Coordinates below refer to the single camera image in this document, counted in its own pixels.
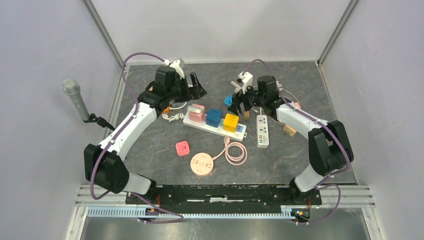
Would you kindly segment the light blue adapter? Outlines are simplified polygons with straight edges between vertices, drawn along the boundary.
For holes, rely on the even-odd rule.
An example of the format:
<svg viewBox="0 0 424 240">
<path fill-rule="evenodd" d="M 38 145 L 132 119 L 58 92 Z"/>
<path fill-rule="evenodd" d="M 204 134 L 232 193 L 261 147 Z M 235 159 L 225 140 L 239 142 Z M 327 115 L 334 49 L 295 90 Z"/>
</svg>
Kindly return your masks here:
<svg viewBox="0 0 424 240">
<path fill-rule="evenodd" d="M 233 103 L 233 96 L 232 95 L 226 96 L 223 102 L 227 107 L 230 107 Z"/>
</svg>

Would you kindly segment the long white power strip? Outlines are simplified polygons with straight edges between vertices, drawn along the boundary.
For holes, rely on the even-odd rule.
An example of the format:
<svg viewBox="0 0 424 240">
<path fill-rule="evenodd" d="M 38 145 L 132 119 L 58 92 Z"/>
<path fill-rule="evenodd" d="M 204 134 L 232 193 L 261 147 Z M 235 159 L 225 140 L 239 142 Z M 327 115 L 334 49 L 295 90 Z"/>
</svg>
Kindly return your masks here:
<svg viewBox="0 0 424 240">
<path fill-rule="evenodd" d="M 204 114 L 201 122 L 193 121 L 190 119 L 189 112 L 187 112 L 182 122 L 184 125 L 188 127 L 192 127 L 192 128 L 202 130 L 208 133 L 212 133 L 215 135 L 219 135 L 222 137 L 229 137 L 231 140 L 235 140 L 239 142 L 242 142 L 248 135 L 247 126 L 244 124 L 238 123 L 236 126 L 236 131 L 230 132 L 230 131 L 223 130 L 223 123 L 224 123 L 223 118 L 220 119 L 218 127 L 214 127 L 214 126 L 210 126 L 206 124 L 206 117 L 207 115 Z"/>
</svg>

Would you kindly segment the pink folding extension socket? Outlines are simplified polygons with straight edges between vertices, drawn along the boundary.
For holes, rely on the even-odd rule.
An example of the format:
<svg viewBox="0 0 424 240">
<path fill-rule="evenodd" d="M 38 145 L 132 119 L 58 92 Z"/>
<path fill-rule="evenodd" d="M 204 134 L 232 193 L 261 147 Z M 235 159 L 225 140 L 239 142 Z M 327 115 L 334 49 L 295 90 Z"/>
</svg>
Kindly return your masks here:
<svg viewBox="0 0 424 240">
<path fill-rule="evenodd" d="M 180 141 L 175 144 L 176 153 L 178 156 L 187 156 L 190 153 L 190 146 L 187 141 Z"/>
</svg>

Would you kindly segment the round pink socket base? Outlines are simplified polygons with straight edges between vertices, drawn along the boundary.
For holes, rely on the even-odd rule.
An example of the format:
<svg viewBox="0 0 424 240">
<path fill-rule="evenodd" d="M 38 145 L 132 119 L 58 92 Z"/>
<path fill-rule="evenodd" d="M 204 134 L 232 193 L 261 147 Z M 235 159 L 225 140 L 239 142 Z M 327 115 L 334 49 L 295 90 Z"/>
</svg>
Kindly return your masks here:
<svg viewBox="0 0 424 240">
<path fill-rule="evenodd" d="M 214 160 L 207 153 L 197 153 L 190 160 L 190 169 L 195 175 L 199 177 L 205 177 L 209 175 L 213 171 L 213 168 Z"/>
</svg>

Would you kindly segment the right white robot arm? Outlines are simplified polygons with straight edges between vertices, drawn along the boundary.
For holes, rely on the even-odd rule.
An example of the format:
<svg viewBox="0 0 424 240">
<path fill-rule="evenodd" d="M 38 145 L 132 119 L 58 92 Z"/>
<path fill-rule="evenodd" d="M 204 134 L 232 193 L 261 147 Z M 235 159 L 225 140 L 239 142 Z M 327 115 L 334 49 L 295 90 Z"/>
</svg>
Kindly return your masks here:
<svg viewBox="0 0 424 240">
<path fill-rule="evenodd" d="M 319 119 L 302 110 L 283 96 L 272 75 L 259 77 L 257 87 L 248 72 L 239 74 L 237 82 L 241 89 L 232 96 L 230 112 L 238 115 L 252 107 L 262 108 L 267 116 L 294 128 L 308 141 L 309 164 L 289 184 L 288 196 L 293 203 L 302 204 L 309 191 L 350 168 L 354 155 L 342 122 Z"/>
</svg>

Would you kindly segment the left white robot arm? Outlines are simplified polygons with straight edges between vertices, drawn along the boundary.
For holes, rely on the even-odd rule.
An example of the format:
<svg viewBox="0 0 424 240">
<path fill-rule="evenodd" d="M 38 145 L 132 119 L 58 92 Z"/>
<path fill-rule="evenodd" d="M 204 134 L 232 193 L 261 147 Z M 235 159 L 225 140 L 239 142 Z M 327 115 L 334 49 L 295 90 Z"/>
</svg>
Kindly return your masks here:
<svg viewBox="0 0 424 240">
<path fill-rule="evenodd" d="M 187 77 L 179 67 L 160 66 L 150 82 L 136 99 L 127 117 L 115 130 L 98 144 L 88 144 L 84 151 L 84 170 L 91 187 L 95 185 L 108 192 L 135 192 L 145 204 L 153 203 L 157 190 L 153 180 L 136 173 L 130 173 L 124 160 L 143 131 L 152 124 L 169 106 L 170 102 L 184 103 L 198 100 L 207 94 L 196 73 L 191 72 L 189 85 Z"/>
</svg>

